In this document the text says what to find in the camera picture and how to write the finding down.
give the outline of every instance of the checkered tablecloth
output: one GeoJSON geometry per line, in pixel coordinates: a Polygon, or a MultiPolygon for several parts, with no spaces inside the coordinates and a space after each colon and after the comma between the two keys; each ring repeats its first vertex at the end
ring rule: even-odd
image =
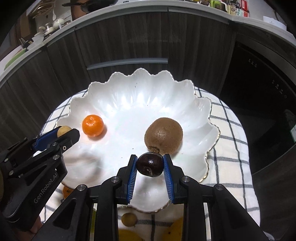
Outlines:
{"type": "MultiPolygon", "coordinates": [[[[259,206],[252,184],[247,138],[242,125],[233,111],[219,98],[197,87],[195,89],[197,96],[211,99],[210,121],[218,126],[221,131],[217,144],[208,154],[207,161],[210,171],[202,184],[209,186],[214,186],[216,183],[223,184],[259,225],[259,206]]],[[[73,97],[83,96],[86,91],[81,91],[61,103],[48,118],[41,134],[55,128],[57,120],[69,113],[70,100],[73,97]]],[[[40,214],[41,221],[45,222],[63,201],[62,189],[63,185],[60,184],[47,202],[40,214]]],[[[207,227],[209,227],[206,206],[205,212],[207,227]]],[[[166,228],[182,215],[183,206],[172,204],[156,214],[139,213],[130,208],[119,209],[118,226],[138,233],[145,241],[160,241],[166,228]],[[122,224],[121,216],[127,212],[137,215],[138,222],[135,227],[128,228],[122,224]]],[[[209,229],[207,231],[207,239],[210,240],[209,229]]]]}

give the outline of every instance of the dark cherry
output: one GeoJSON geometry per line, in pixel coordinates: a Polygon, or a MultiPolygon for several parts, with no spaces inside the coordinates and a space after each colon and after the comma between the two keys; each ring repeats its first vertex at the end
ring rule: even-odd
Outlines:
{"type": "Polygon", "coordinates": [[[156,152],[146,152],[138,158],[136,168],[145,176],[158,177],[163,172],[163,157],[156,152]]]}

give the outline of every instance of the frying pan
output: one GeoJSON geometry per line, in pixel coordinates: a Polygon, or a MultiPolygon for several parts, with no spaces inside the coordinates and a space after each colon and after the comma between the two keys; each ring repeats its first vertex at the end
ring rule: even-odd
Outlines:
{"type": "Polygon", "coordinates": [[[63,7],[70,7],[70,6],[80,6],[81,10],[85,13],[90,13],[96,11],[98,9],[108,7],[110,5],[114,5],[117,3],[118,0],[89,0],[84,3],[76,2],[76,3],[64,3],[62,4],[63,7]]]}

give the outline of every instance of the bolt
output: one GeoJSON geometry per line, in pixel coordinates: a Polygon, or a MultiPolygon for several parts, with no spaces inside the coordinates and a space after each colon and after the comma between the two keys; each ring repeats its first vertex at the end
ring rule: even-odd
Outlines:
{"type": "Polygon", "coordinates": [[[59,159],[59,155],[54,155],[52,159],[54,160],[59,159]]]}
{"type": "Polygon", "coordinates": [[[216,184],[215,187],[216,187],[217,190],[223,190],[224,189],[224,186],[222,184],[220,184],[220,183],[216,184]]]}
{"type": "Polygon", "coordinates": [[[183,176],[183,177],[181,178],[181,180],[182,180],[183,182],[187,183],[187,182],[190,181],[190,177],[188,177],[188,176],[183,176]]]}
{"type": "Polygon", "coordinates": [[[113,182],[113,183],[116,183],[116,182],[118,182],[119,181],[119,177],[111,177],[111,182],[113,182]]]}
{"type": "Polygon", "coordinates": [[[85,188],[86,188],[86,186],[84,184],[80,184],[77,186],[78,191],[83,191],[85,188]]]}

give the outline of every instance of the scalloped bowl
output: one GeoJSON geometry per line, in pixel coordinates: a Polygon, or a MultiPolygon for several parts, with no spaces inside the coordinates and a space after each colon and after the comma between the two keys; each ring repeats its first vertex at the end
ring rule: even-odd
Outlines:
{"type": "MultiPolygon", "coordinates": [[[[207,153],[220,134],[209,121],[211,107],[208,98],[195,95],[192,81],[177,82],[168,71],[150,75],[137,69],[129,76],[115,72],[105,83],[91,83],[84,97],[71,100],[69,115],[57,123],[76,128],[81,135],[64,153],[68,174],[63,183],[70,188],[82,183],[91,187],[115,176],[128,164],[131,154],[139,157],[148,151],[145,132],[160,117],[176,120],[183,129],[182,143],[171,155],[174,165],[202,181],[209,171],[207,153]],[[90,114],[99,115],[105,123],[98,138],[91,139],[82,131],[81,123],[90,114]]],[[[133,208],[152,213],[168,201],[163,173],[154,178],[137,173],[130,204],[133,208]]]]}

